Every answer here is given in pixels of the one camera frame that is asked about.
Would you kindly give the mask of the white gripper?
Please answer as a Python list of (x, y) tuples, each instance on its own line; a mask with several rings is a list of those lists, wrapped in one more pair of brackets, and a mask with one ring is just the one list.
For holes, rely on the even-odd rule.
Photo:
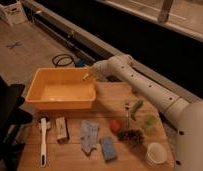
[(89, 75), (94, 77), (96, 81), (105, 82), (106, 78), (102, 75), (100, 71), (100, 64), (98, 62), (94, 63), (89, 70)]

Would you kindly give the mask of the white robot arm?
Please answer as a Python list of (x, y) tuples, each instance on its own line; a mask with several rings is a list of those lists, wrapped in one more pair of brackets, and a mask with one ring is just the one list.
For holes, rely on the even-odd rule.
[(133, 64), (130, 55), (117, 55), (95, 62), (90, 71), (127, 82), (177, 128), (174, 171), (203, 171), (203, 100), (189, 102), (135, 71)]

